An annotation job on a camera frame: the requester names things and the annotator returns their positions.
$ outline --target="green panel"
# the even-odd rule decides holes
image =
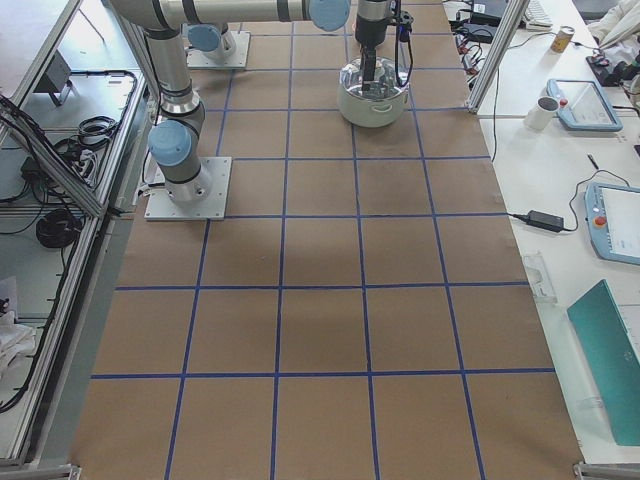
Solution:
[[[640,445],[640,364],[606,280],[568,310],[618,445]]]

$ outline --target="metal mounting plate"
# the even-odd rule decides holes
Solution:
[[[174,202],[164,188],[153,190],[145,218],[147,220],[222,220],[227,206],[229,178],[231,177],[231,157],[201,158],[202,168],[211,174],[211,193],[202,200],[191,203]],[[164,175],[158,170],[156,183],[164,182]]]
[[[200,50],[189,50],[187,65],[193,70],[237,70],[247,68],[249,58],[249,32],[230,32],[236,41],[236,51],[222,62],[216,62]]]

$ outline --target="pen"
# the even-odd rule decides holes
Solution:
[[[593,168],[595,168],[596,170],[600,170],[600,167],[598,166],[596,161],[593,159],[593,155],[591,155],[590,153],[587,153],[587,157],[589,158],[591,165],[593,165]]]

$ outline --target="white cup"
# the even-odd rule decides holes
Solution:
[[[540,97],[524,118],[524,124],[532,130],[542,131],[558,111],[558,100],[553,97]]]

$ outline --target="metal pot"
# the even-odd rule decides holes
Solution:
[[[399,69],[404,83],[407,73]],[[382,127],[402,115],[409,96],[409,85],[400,87],[396,81],[395,63],[379,57],[374,81],[368,91],[362,90],[360,59],[344,66],[338,85],[338,108],[348,121],[361,127]]]

